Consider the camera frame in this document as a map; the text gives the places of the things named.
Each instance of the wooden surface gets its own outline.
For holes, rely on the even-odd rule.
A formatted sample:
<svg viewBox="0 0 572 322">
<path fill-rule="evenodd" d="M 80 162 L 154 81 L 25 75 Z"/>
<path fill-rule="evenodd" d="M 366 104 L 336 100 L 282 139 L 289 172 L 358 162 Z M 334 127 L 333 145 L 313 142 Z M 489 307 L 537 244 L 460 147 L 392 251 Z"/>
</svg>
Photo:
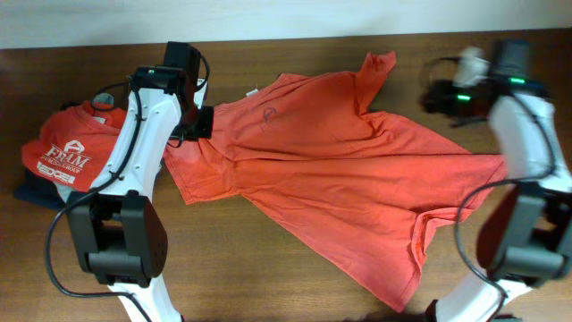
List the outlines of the wooden surface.
<svg viewBox="0 0 572 322">
<path fill-rule="evenodd" d="M 417 104 L 417 75 L 424 62 L 456 55 L 463 47 L 490 48 L 497 38 L 524 38 L 533 45 L 532 75 L 551 89 L 556 127 L 568 163 L 572 160 L 572 31 L 459 33 L 362 38 L 195 44 L 212 68 L 207 103 L 236 101 L 281 72 L 318 75 L 357 71 L 368 51 L 397 52 L 398 64 L 372 108 L 403 114 L 476 153 L 498 148 L 486 124 L 453 130 L 442 116 Z M 42 260 L 44 237 L 54 211 L 15 200 L 22 181 L 20 146 L 38 136 L 62 102 L 83 100 L 121 81 L 140 64 L 159 64 L 164 45 L 71 47 L 0 51 L 0 316 L 3 321 L 125 321 L 116 299 L 77 300 L 49 282 Z M 469 251 L 483 220 L 502 195 L 495 191 L 464 224 Z M 186 320 L 341 321 L 391 310 L 333 264 L 241 197 L 183 204 L 165 169 L 154 202 L 169 234 L 164 270 L 172 301 Z M 103 291 L 81 272 L 67 223 L 56 229 L 55 271 L 70 289 Z M 428 250 L 423 278 L 407 307 L 421 312 L 442 297 L 467 270 L 450 227 L 439 230 Z M 504 310 L 527 321 L 567 321 L 572 316 L 570 280 L 552 282 Z"/>
</svg>

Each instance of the white wall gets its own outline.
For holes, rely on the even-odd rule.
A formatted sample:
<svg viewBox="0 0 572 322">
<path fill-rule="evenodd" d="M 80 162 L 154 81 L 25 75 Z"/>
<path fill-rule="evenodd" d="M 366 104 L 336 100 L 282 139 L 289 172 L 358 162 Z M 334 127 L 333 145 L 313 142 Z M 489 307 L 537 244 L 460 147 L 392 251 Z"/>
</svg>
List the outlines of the white wall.
<svg viewBox="0 0 572 322">
<path fill-rule="evenodd" d="M 3 0 L 0 47 L 572 26 L 572 0 Z"/>
</svg>

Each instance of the orange-red fabric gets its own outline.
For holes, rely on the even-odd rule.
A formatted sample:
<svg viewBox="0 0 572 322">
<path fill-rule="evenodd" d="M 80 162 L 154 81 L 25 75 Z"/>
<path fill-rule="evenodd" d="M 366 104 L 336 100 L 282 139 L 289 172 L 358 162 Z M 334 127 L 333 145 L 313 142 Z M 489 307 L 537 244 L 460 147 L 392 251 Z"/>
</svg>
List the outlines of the orange-red fabric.
<svg viewBox="0 0 572 322">
<path fill-rule="evenodd" d="M 44 123 L 39 139 L 22 147 L 22 162 L 36 175 L 88 191 L 111 155 L 124 121 L 125 111 L 97 112 L 88 101 L 67 108 Z"/>
<path fill-rule="evenodd" d="M 368 114 L 395 62 L 394 53 L 368 55 L 357 73 L 283 74 L 218 106 L 211 140 L 166 150 L 185 202 L 240 194 L 403 310 L 435 229 L 505 170 L 501 157 L 471 155 L 402 116 Z"/>
</svg>

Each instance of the white tag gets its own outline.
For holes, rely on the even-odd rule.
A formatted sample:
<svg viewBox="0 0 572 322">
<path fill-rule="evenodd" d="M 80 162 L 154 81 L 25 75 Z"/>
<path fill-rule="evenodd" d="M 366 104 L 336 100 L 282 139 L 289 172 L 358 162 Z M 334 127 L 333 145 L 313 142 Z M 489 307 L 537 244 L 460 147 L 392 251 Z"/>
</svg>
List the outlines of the white tag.
<svg viewBox="0 0 572 322">
<path fill-rule="evenodd" d="M 103 117 L 98 117 L 98 116 L 94 116 L 93 118 L 94 118 L 96 121 L 98 121 L 98 122 L 100 122 L 100 123 L 102 123 L 102 124 L 105 124 L 105 118 L 103 118 Z"/>
<path fill-rule="evenodd" d="M 258 89 L 252 89 L 250 92 L 247 93 L 247 96 L 255 95 L 258 92 Z"/>
</svg>

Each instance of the brown tabletop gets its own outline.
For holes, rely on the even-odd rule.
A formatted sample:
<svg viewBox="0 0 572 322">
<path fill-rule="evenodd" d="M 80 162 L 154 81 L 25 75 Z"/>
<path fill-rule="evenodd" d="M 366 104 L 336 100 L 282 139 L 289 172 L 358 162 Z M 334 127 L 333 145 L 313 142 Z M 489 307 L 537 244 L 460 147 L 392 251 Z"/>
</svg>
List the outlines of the brown tabletop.
<svg viewBox="0 0 572 322">
<path fill-rule="evenodd" d="M 572 30 L 397 35 L 356 38 L 241 41 L 194 44 L 212 69 L 206 103 L 233 102 L 281 72 L 308 76 L 357 71 L 367 52 L 395 50 L 398 64 L 372 105 L 439 132 L 475 153 L 497 153 L 487 125 L 451 129 L 450 121 L 422 112 L 418 73 L 423 63 L 457 55 L 466 46 L 486 49 L 498 38 L 531 42 L 532 76 L 544 82 L 556 106 L 556 129 L 572 160 Z M 38 136 L 63 102 L 81 101 L 104 85 L 122 81 L 140 64 L 159 64 L 164 44 L 0 51 L 0 319 L 3 321 L 125 321 L 117 299 L 78 300 L 60 294 L 43 263 L 46 229 L 55 215 L 12 197 L 22 182 L 20 147 Z M 482 222 L 503 195 L 495 191 L 463 225 L 475 250 Z M 341 321 L 391 310 L 337 267 L 314 253 L 242 197 L 185 206 L 163 169 L 154 203 L 169 234 L 164 278 L 185 320 Z M 455 251 L 451 227 L 438 231 L 423 278 L 407 311 L 421 312 L 451 291 L 467 273 Z M 64 221 L 53 242 L 54 267 L 79 292 L 105 291 L 80 270 Z M 528 321 L 568 321 L 570 280 L 551 282 L 503 311 Z"/>
</svg>

